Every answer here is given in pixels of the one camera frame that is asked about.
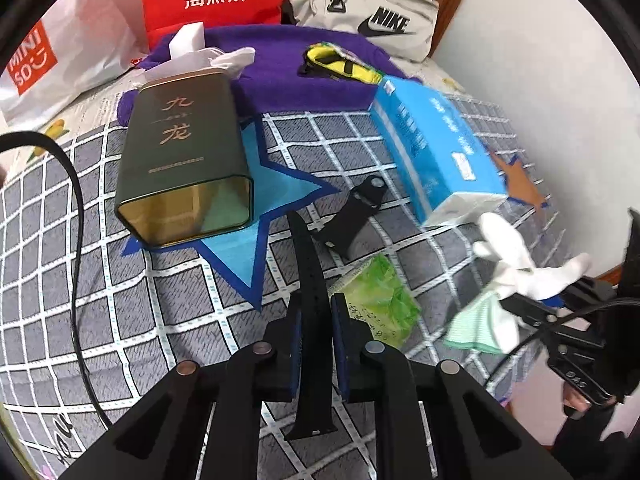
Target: white miniso bag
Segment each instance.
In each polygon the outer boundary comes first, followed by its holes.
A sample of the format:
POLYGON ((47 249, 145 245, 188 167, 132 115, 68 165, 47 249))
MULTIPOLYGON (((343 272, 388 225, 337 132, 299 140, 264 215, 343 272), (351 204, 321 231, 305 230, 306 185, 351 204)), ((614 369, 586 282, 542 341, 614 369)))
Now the white miniso bag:
POLYGON ((58 0, 0 76, 0 111, 11 130, 37 130, 141 56, 111 0, 58 0))
POLYGON ((423 61, 438 4, 431 0, 290 0, 298 25, 365 36, 390 56, 423 61))

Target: cable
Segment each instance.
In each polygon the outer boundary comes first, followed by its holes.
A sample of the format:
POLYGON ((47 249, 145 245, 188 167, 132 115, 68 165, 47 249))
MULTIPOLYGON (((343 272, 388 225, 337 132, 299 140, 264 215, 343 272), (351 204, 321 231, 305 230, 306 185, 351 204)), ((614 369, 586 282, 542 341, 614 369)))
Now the cable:
POLYGON ((84 237, 84 199, 82 198, 82 188, 80 186, 80 180, 74 165, 69 160, 66 153, 55 140, 49 139, 38 132, 11 132, 0 136, 0 153, 4 153, 14 148, 21 148, 23 146, 37 146, 47 150, 53 157, 62 165, 71 180, 71 186, 76 196, 76 204, 78 205, 78 240, 76 241, 76 260, 74 263, 74 270, 71 277, 71 343, 74 347, 76 358, 78 359, 78 367, 80 368, 80 376, 82 377, 82 384, 84 389, 91 400, 98 417, 109 429, 113 426, 107 414, 104 412, 98 402, 98 397, 95 395, 94 387, 91 384, 89 378, 89 371, 82 357, 82 348, 80 346, 80 338, 78 335, 78 320, 76 312, 76 296, 78 295, 78 276, 80 274, 80 257, 82 255, 82 238, 84 237))
POLYGON ((565 323, 568 323, 569 321, 574 320, 574 319, 576 319, 578 317, 587 316, 588 314, 591 314, 592 312, 596 312, 597 310, 604 310, 604 309, 609 308, 611 306, 622 306, 622 305, 636 306, 636 307, 640 308, 640 300, 636 300, 636 298, 615 298, 614 300, 606 301, 605 303, 599 303, 599 304, 596 304, 596 305, 586 306, 585 308, 582 308, 580 310, 576 310, 575 312, 572 312, 568 316, 561 317, 556 322, 553 322, 551 324, 548 324, 546 326, 543 326, 543 327, 539 328, 533 334, 530 334, 529 336, 524 338, 524 340, 521 341, 519 343, 519 345, 516 346, 516 348, 511 350, 511 352, 509 352, 507 355, 505 355, 502 358, 502 360, 498 363, 498 365, 494 368, 494 370, 486 378, 486 381, 484 382, 484 385, 482 387, 484 389, 486 389, 488 384, 491 382, 491 379, 493 379, 495 377, 495 375, 500 371, 500 369, 504 366, 504 364, 509 359, 511 359, 514 355, 516 355, 520 351, 521 348, 525 347, 526 345, 528 345, 532 341, 542 337, 543 333, 549 332, 549 331, 555 332, 556 331, 555 329, 558 328, 559 326, 562 326, 565 323))

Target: white wall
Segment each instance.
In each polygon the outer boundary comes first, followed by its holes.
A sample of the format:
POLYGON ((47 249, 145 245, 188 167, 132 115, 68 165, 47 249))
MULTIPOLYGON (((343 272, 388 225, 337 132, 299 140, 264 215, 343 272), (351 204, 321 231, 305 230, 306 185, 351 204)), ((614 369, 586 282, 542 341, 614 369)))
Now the white wall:
POLYGON ((640 89, 577 0, 463 0, 434 60, 500 104, 591 274, 619 264, 640 208, 640 89))

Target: dark green tin box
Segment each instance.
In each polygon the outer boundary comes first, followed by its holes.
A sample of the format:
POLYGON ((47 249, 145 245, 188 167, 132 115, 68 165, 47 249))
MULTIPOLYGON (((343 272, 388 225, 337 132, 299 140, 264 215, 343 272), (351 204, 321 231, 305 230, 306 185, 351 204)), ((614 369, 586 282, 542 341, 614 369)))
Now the dark green tin box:
POLYGON ((148 248, 252 222, 254 181, 229 80, 219 70, 140 89, 120 159, 115 213, 148 248))

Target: nike swoosh logo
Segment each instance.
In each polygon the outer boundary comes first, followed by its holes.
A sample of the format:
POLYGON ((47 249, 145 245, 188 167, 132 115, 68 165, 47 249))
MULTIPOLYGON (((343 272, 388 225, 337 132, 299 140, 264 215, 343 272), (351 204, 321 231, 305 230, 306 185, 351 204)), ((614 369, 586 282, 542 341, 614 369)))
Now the nike swoosh logo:
POLYGON ((369 16, 358 26, 358 33, 362 34, 365 38, 375 38, 377 36, 399 36, 400 34, 412 35, 415 32, 405 32, 404 30, 374 30, 369 27, 369 20, 372 16, 369 16))

